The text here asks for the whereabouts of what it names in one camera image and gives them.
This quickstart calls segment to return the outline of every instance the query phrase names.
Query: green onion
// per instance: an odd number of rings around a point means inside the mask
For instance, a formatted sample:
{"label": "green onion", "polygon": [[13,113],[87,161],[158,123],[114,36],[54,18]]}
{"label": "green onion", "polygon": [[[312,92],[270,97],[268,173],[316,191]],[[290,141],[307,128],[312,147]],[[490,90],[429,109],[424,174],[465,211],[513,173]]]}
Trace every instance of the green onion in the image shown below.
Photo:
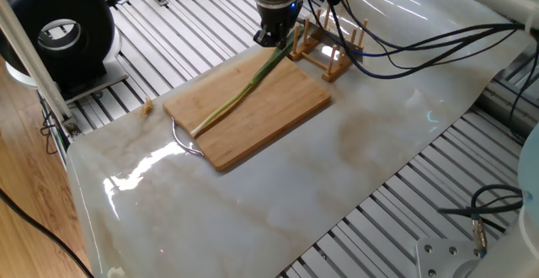
{"label": "green onion", "polygon": [[211,113],[211,115],[208,116],[202,123],[200,123],[199,126],[197,126],[194,130],[191,131],[191,136],[196,137],[202,129],[204,129],[205,126],[207,126],[210,122],[212,122],[223,110],[228,109],[232,104],[236,103],[238,100],[243,98],[244,96],[248,95],[252,88],[255,88],[257,84],[264,79],[276,66],[279,64],[283,58],[288,55],[288,53],[292,50],[292,45],[294,43],[294,33],[290,33],[286,37],[286,45],[285,47],[280,50],[279,48],[275,48],[273,54],[269,58],[269,60],[254,74],[251,81],[245,86],[245,88],[242,89],[239,94],[234,96],[234,98],[228,100],[223,106],[221,106],[219,109]]}

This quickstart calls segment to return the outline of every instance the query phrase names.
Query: metal ring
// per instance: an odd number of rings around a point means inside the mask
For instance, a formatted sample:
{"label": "metal ring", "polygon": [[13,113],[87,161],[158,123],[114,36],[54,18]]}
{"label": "metal ring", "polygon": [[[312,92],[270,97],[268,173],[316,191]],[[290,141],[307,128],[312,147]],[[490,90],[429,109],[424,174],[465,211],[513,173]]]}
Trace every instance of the metal ring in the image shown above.
{"label": "metal ring", "polygon": [[204,157],[204,153],[201,152],[201,151],[197,151],[193,148],[190,148],[190,147],[187,147],[186,145],[184,145],[179,139],[178,137],[176,136],[176,121],[174,121],[174,118],[173,117],[170,117],[172,119],[172,133],[174,135],[174,139],[176,140],[176,143],[178,143],[184,150],[186,150],[187,152],[190,152],[190,153],[193,153],[195,155],[201,155],[202,157]]}

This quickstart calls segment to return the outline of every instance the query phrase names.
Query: wooden cutting board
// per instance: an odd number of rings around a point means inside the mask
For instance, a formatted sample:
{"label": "wooden cutting board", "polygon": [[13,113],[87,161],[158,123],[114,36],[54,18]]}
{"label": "wooden cutting board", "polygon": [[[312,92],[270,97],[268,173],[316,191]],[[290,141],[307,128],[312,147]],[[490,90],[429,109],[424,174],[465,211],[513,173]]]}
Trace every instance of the wooden cutting board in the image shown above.
{"label": "wooden cutting board", "polygon": [[[217,69],[163,102],[165,111],[187,132],[239,93],[270,58],[262,49],[232,67]],[[316,109],[331,96],[288,58],[240,102],[207,126],[196,138],[200,150],[216,170],[248,157]]]}

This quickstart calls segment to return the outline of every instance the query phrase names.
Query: table surface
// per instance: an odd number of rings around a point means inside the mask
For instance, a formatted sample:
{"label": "table surface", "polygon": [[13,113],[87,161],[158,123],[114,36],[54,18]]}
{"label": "table surface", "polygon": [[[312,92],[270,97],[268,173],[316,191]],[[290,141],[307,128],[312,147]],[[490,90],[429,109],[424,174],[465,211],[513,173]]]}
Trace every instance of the table surface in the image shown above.
{"label": "table surface", "polygon": [[[379,35],[401,44],[503,21],[469,0],[367,1],[350,0]],[[412,10],[403,1],[420,4]],[[472,60],[392,81],[351,69],[328,84],[299,61],[333,103],[226,174],[174,142],[161,106],[204,75],[154,100],[147,119],[131,112],[78,138],[67,168],[94,273],[276,276],[463,114],[528,41],[516,36]],[[371,40],[366,49],[378,50]],[[313,55],[323,60],[324,53],[319,47]],[[413,65],[426,56],[396,58]],[[367,59],[371,70],[394,72],[385,60]]]}

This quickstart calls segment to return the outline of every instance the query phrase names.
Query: cable connector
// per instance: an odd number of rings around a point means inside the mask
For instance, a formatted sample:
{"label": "cable connector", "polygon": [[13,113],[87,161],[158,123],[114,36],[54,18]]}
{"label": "cable connector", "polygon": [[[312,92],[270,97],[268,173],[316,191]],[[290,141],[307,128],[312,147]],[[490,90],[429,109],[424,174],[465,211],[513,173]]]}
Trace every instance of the cable connector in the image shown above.
{"label": "cable connector", "polygon": [[479,257],[483,258],[487,254],[487,234],[481,217],[472,216],[473,239],[479,250]]}

